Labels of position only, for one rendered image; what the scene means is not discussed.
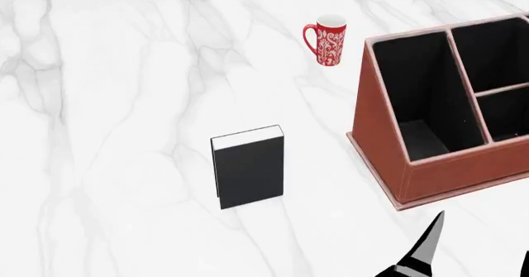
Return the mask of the black hardcover book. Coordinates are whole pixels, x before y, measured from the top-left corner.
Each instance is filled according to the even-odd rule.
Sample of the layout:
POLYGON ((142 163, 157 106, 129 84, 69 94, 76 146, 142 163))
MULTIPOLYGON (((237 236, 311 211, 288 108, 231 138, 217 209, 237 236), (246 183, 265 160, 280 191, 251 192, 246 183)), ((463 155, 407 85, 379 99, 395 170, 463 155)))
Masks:
POLYGON ((284 194, 284 133, 280 125, 210 139, 220 209, 284 194))

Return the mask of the brown leather desk caddy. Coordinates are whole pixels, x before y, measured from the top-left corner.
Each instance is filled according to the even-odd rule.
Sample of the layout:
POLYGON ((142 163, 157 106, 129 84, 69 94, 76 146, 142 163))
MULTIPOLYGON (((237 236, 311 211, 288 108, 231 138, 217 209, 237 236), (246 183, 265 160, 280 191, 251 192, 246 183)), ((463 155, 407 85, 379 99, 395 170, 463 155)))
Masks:
POLYGON ((398 210, 529 177, 529 12, 368 38, 347 136, 398 210))

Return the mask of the red white patterned mug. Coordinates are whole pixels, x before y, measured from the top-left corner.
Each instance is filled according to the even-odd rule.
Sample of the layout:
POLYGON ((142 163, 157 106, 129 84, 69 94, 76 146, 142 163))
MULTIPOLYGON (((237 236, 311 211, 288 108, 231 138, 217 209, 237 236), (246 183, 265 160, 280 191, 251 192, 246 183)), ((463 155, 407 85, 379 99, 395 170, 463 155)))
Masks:
POLYGON ((303 28, 303 40, 309 50, 316 56, 317 63, 323 66, 335 66, 341 62, 343 43, 346 36, 346 19, 338 15, 319 16, 317 23, 303 28), (312 29, 316 34, 316 46, 307 40, 307 31, 312 29))

